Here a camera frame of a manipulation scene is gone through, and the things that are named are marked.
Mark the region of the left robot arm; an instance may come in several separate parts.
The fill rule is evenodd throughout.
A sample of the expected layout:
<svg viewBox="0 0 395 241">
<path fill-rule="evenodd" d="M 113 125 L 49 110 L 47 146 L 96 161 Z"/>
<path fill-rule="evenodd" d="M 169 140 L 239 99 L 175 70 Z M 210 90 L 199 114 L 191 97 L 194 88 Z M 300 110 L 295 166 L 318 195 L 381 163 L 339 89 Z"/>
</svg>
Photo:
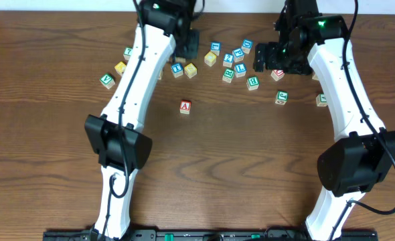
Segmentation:
<svg viewBox="0 0 395 241">
<path fill-rule="evenodd" d="M 142 131 L 159 75 L 170 57 L 195 54 L 199 37 L 191 23 L 195 1 L 135 1 L 137 28 L 127 67 L 100 116 L 84 123 L 102 173 L 100 213 L 91 240 L 121 240 L 127 235 L 135 178 L 147 162 L 152 140 Z"/>
</svg>

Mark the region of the red I block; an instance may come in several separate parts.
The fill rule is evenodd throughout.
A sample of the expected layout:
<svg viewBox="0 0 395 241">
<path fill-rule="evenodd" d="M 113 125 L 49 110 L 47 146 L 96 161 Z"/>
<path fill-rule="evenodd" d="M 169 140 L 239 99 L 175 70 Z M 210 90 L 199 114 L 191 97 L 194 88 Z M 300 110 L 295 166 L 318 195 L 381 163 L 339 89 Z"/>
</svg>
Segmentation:
<svg viewBox="0 0 395 241">
<path fill-rule="evenodd" d="M 176 58 L 175 61 L 183 64 L 187 62 L 185 58 Z"/>
</svg>

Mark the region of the blue 2 block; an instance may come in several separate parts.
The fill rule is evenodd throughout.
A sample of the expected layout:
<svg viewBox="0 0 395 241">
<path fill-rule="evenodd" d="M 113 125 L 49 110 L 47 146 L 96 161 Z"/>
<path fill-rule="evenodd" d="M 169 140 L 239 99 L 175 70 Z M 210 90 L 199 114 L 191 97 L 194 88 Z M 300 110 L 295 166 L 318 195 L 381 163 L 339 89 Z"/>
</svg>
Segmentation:
<svg viewBox="0 0 395 241">
<path fill-rule="evenodd" d="M 232 54 L 225 54 L 223 59 L 223 66 L 231 68 L 234 61 L 234 56 Z"/>
</svg>

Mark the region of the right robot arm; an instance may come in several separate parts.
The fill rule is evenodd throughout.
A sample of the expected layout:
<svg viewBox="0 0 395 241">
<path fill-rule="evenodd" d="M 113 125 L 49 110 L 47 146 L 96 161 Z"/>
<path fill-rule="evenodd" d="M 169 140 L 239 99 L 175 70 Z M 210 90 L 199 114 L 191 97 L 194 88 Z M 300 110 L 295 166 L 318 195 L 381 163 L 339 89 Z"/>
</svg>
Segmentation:
<svg viewBox="0 0 395 241">
<path fill-rule="evenodd" d="M 316 0 L 286 0 L 274 29 L 279 40 L 256 46 L 254 69 L 314 75 L 333 121 L 334 143 L 317 161 L 321 193 L 300 238 L 343 240 L 353 207 L 395 169 L 395 131 L 376 114 L 358 74 L 353 25 L 322 15 Z"/>
</svg>

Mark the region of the red A block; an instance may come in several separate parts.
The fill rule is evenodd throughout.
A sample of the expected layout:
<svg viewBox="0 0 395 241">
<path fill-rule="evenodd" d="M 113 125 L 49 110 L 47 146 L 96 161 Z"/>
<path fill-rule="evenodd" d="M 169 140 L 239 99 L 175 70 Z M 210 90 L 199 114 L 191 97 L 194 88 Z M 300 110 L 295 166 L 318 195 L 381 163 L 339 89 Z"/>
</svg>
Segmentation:
<svg viewBox="0 0 395 241">
<path fill-rule="evenodd" d="M 181 114 L 189 114 L 191 110 L 191 102 L 182 100 L 180 103 L 179 111 Z"/>
</svg>

